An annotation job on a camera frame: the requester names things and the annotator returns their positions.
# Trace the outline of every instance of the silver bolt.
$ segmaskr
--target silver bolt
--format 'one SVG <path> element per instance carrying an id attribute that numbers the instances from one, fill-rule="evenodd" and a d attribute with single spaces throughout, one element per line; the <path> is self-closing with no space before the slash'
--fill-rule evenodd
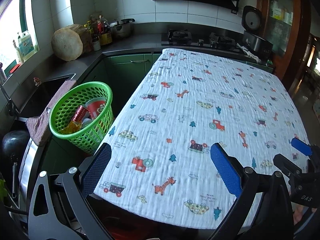
<path id="1" fill-rule="evenodd" d="M 282 173 L 279 172 L 279 171 L 276 171 L 276 176 L 277 176 L 278 178 L 281 178 L 281 177 L 282 177 Z"/>
<path id="2" fill-rule="evenodd" d="M 253 173 L 253 168 L 251 168 L 251 167 L 245 167 L 244 168 L 244 171 L 246 172 L 246 173 Z"/>
<path id="3" fill-rule="evenodd" d="M 39 176 L 42 178 L 42 177 L 44 177 L 45 175 L 47 175 L 47 172 L 46 171 L 41 171 L 40 173 L 39 173 Z"/>
<path id="4" fill-rule="evenodd" d="M 76 173 L 77 172 L 77 168 L 76 167 L 71 167 L 70 169 L 69 169 L 69 173 L 70 174 L 74 174 L 74 173 Z"/>

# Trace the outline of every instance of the blue gripper pad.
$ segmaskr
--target blue gripper pad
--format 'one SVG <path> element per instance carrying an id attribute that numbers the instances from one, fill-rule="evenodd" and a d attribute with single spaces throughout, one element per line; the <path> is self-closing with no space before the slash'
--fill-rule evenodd
<path id="1" fill-rule="evenodd" d="M 84 198 L 93 193 L 98 184 L 106 166 L 111 159 L 111 147 L 107 143 L 103 143 L 96 154 L 99 154 L 94 163 L 87 169 L 82 180 L 81 194 Z"/>
<path id="2" fill-rule="evenodd" d="M 291 140 L 291 146 L 296 148 L 299 152 L 303 153 L 305 156 L 311 156 L 312 150 L 308 144 L 305 144 L 303 141 L 298 138 L 293 138 Z"/>
<path id="3" fill-rule="evenodd" d="M 227 153 L 223 150 L 219 143 L 215 143 L 211 146 L 210 157 L 229 193 L 238 198 L 242 192 L 240 176 L 232 167 L 228 160 Z"/>

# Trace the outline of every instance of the cup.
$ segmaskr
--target cup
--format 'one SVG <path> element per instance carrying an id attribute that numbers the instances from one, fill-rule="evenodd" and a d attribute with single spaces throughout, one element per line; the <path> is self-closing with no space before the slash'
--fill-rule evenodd
<path id="1" fill-rule="evenodd" d="M 94 98 L 89 100 L 85 106 L 89 110 L 92 119 L 96 119 L 106 106 L 106 99 L 104 97 Z"/>

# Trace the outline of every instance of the purple towel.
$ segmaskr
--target purple towel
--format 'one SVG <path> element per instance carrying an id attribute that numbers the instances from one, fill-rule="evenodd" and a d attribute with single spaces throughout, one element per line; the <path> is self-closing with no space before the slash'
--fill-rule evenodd
<path id="1" fill-rule="evenodd" d="M 37 146 L 43 146 L 51 135 L 49 128 L 49 118 L 51 109 L 69 90 L 77 86 L 75 80 L 66 80 L 58 89 L 55 95 L 50 100 L 49 104 L 40 116 L 31 117 L 26 121 L 27 128 L 31 139 Z"/>

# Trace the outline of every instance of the basket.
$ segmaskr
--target basket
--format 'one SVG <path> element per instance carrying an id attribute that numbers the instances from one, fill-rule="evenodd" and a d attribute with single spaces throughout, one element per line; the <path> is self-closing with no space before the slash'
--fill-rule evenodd
<path id="1" fill-rule="evenodd" d="M 72 134 L 60 133 L 70 123 L 79 105 L 98 97 L 106 98 L 106 106 L 92 123 Z M 50 130 L 54 136 L 68 140 L 84 152 L 93 154 L 113 123 L 111 101 L 112 90 L 107 84 L 102 82 L 81 84 L 66 93 L 51 110 Z"/>

